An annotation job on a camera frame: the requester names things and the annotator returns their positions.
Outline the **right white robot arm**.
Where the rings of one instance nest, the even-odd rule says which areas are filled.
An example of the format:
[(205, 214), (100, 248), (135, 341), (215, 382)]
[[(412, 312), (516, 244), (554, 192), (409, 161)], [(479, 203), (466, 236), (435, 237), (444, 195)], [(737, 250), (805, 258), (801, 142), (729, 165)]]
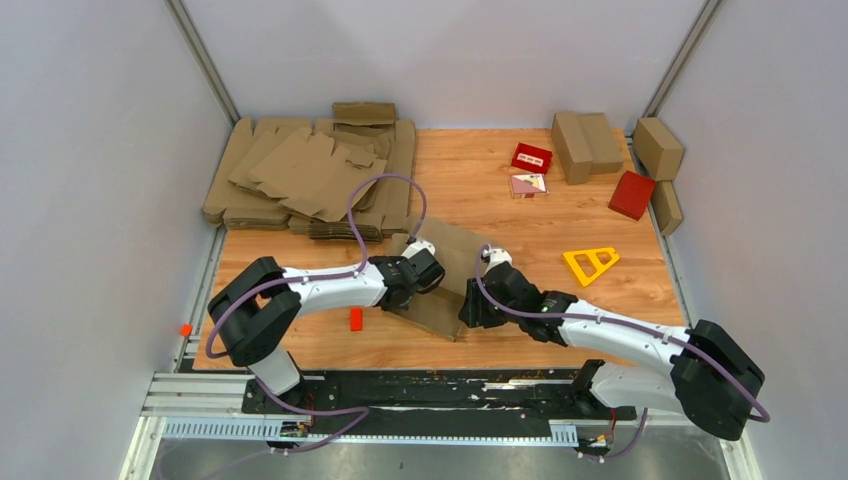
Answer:
[(622, 367), (589, 362), (571, 403), (584, 417), (608, 407), (642, 407), (684, 415), (724, 440), (741, 437), (748, 422), (768, 423), (758, 401), (765, 374), (719, 324), (693, 327), (639, 321), (604, 310), (572, 294), (539, 290), (510, 262), (468, 279), (460, 320), (470, 328), (516, 324), (532, 339), (605, 352)]

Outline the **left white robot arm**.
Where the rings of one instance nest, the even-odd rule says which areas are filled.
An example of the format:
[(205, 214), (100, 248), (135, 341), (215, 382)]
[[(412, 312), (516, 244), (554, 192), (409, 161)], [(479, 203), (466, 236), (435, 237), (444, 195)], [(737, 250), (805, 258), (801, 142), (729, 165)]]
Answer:
[(353, 307), (406, 309), (444, 276), (430, 246), (413, 245), (398, 256), (371, 256), (319, 270), (283, 268), (274, 258), (261, 257), (214, 296), (207, 311), (224, 355), (268, 387), (268, 400), (279, 411), (293, 413), (304, 405), (307, 389), (281, 342), (296, 319)]

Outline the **brown cardboard box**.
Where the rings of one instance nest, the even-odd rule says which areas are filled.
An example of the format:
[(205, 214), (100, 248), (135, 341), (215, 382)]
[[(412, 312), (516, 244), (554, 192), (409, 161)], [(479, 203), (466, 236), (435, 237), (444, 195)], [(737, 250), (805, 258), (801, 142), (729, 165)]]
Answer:
[(432, 292), (415, 295), (406, 309), (390, 314), (424, 331), (455, 341), (465, 328), (459, 320), (467, 291), (467, 280), (475, 274), (475, 262), (485, 244), (496, 241), (435, 217), (424, 219), (416, 236), (435, 246), (435, 259), (445, 270), (440, 285)]

